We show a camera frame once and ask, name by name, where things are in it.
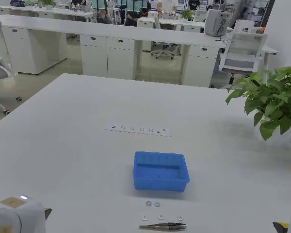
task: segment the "chair wheel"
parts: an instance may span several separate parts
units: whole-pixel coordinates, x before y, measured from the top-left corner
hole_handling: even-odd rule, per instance
[[[6,111],[3,111],[3,113],[7,116],[7,115],[9,115],[11,113],[11,111],[10,110],[6,110]]]
[[[22,97],[17,97],[16,100],[17,100],[17,102],[22,102],[23,98]]]

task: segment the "office desk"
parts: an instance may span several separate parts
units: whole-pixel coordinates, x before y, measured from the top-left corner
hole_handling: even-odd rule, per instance
[[[53,8],[52,10],[47,10],[45,7],[15,7],[15,6],[0,6],[0,15],[21,15],[21,16],[33,16],[28,15],[28,13],[38,14],[39,17],[43,18],[55,18],[55,19],[67,19],[66,16],[76,16],[84,17],[87,22],[93,16],[92,12],[80,12],[80,11],[70,11],[67,9]]]
[[[169,25],[175,25],[176,31],[184,31],[184,32],[192,32],[192,33],[200,33],[200,29],[205,27],[205,23],[203,22],[195,22],[195,21],[183,21],[183,20],[176,20],[176,19],[165,19],[160,18],[159,19],[160,24],[169,24]],[[155,28],[155,20],[153,17],[141,17],[138,19],[137,22],[138,27],[143,28]],[[227,31],[230,32],[233,29],[228,27]],[[143,45],[144,51],[151,51],[152,48],[152,42],[147,41]]]
[[[0,121],[0,200],[25,194],[51,207],[48,233],[149,233],[138,227],[161,222],[158,215],[183,216],[185,233],[274,233],[273,221],[291,217],[291,147],[259,142],[244,100],[226,105],[226,97],[64,74]],[[114,123],[166,127],[172,136],[104,130]],[[136,151],[183,153],[186,190],[135,190]]]
[[[135,79],[143,41],[160,41],[184,45],[180,68],[183,85],[208,87],[219,49],[225,48],[218,38],[203,33],[11,15],[1,15],[0,21],[13,68],[22,73],[38,74],[64,59],[67,48],[61,34],[73,33],[81,38],[84,74]],[[43,56],[33,44],[41,48]],[[36,64],[48,65],[37,69]]]

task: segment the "potted plant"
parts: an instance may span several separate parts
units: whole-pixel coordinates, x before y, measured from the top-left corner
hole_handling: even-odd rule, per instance
[[[245,97],[244,110],[254,115],[255,134],[271,146],[284,146],[291,139],[291,67],[275,69],[272,74],[265,71],[267,83],[258,73],[239,79],[234,90],[226,99]]]
[[[181,11],[180,17],[182,18],[183,21],[188,21],[189,19],[192,18],[193,12],[191,10],[184,10]]]
[[[52,7],[56,6],[55,0],[39,0],[38,2],[45,6],[47,10],[51,10]]]

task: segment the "tweezers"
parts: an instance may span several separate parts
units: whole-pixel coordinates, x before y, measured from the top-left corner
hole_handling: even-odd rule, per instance
[[[163,232],[175,232],[182,231],[186,229],[185,223],[177,223],[177,222],[166,222],[166,223],[158,223],[151,225],[142,225],[139,226],[139,229],[145,230],[154,230],[154,231],[163,231]]]

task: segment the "cardboard label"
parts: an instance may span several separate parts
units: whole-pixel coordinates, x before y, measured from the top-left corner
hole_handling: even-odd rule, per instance
[[[11,226],[1,226],[0,227],[0,233],[11,233]]]
[[[10,198],[7,198],[7,199],[0,201],[0,203],[3,205],[10,206],[12,208],[17,208],[17,207],[25,204],[26,202],[21,200],[21,199],[18,199],[18,198],[10,197]]]

